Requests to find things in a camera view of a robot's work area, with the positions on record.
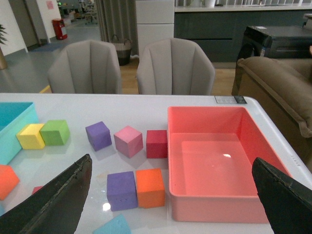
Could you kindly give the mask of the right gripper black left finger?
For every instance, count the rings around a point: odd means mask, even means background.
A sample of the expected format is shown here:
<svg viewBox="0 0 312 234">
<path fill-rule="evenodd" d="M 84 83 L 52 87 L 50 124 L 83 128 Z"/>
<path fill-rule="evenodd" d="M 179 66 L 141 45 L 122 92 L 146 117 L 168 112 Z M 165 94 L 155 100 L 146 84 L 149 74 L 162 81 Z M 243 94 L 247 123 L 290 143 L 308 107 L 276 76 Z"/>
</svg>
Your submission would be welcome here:
<svg viewBox="0 0 312 234">
<path fill-rule="evenodd" d="M 88 196 L 89 154 L 0 217 L 2 234 L 73 234 Z"/>
</svg>

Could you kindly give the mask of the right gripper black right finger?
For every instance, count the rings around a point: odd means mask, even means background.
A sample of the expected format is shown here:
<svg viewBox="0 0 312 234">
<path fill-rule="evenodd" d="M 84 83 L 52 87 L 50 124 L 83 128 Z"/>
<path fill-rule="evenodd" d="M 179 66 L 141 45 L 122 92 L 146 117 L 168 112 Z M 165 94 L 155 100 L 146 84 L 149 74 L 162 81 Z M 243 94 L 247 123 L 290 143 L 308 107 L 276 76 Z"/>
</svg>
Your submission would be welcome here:
<svg viewBox="0 0 312 234">
<path fill-rule="evenodd" d="M 252 175 L 257 194 L 275 234 L 312 232 L 312 191 L 269 164 L 255 159 Z"/>
</svg>

